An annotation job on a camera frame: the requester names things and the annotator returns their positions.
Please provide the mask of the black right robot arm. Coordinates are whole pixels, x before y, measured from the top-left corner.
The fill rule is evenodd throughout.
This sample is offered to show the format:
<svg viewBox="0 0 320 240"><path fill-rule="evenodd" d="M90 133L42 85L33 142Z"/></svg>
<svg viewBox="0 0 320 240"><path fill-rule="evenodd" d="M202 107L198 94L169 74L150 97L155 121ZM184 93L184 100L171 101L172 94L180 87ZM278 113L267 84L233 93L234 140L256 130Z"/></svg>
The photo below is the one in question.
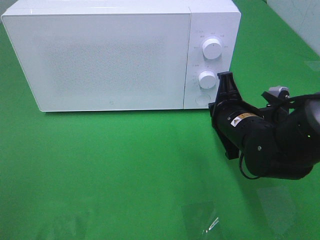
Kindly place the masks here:
<svg viewBox="0 0 320 240"><path fill-rule="evenodd" d="M216 100L209 104L212 127L226 157L239 160L250 180L299 180L320 161L320 95L291 96L284 86L269 88L264 108L245 102L230 71L218 74Z"/></svg>

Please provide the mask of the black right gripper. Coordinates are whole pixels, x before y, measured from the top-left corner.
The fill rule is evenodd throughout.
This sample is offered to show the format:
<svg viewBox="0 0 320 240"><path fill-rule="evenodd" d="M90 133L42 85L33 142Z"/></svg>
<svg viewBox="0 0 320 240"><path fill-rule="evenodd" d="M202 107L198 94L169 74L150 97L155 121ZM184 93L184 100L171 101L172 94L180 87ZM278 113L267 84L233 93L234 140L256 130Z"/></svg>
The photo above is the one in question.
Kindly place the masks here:
<svg viewBox="0 0 320 240"><path fill-rule="evenodd" d="M226 157L233 160L239 157L239 151L245 149L245 137L252 132L254 125L265 120L256 107L243 101L231 71L220 72L217 76L219 87L215 103L209 105L211 122L225 148Z"/></svg>

